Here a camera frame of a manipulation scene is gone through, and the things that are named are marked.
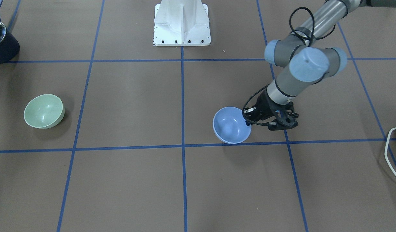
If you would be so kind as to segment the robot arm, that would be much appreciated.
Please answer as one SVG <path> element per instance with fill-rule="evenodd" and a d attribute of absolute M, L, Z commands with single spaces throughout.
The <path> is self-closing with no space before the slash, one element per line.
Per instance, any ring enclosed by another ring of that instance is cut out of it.
<path fill-rule="evenodd" d="M 252 107 L 243 107 L 242 116 L 247 126 L 266 126 L 271 131 L 298 126 L 299 115 L 293 99 L 310 85 L 338 74 L 347 65 L 347 54 L 342 49 L 319 49 L 313 44 L 329 36 L 349 13 L 364 6 L 396 8 L 396 0 L 326 0 L 315 13 L 304 6 L 297 8 L 297 11 L 307 11 L 310 17 L 299 27 L 293 27 L 291 15 L 290 34 L 266 45 L 266 61 L 282 67 L 283 71 L 256 92 L 258 98 Z"/>

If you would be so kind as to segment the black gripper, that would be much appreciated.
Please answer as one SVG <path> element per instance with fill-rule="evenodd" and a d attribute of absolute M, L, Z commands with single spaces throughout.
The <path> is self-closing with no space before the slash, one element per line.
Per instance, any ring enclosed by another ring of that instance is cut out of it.
<path fill-rule="evenodd" d="M 271 131 L 289 130 L 298 126 L 299 115 L 295 112 L 293 102 L 290 101 L 285 105 L 277 104 L 271 100 L 266 90 L 258 96 L 254 107 L 243 109 L 243 115 L 254 115 L 254 121 L 245 119 L 247 126 L 254 124 L 267 126 Z"/>

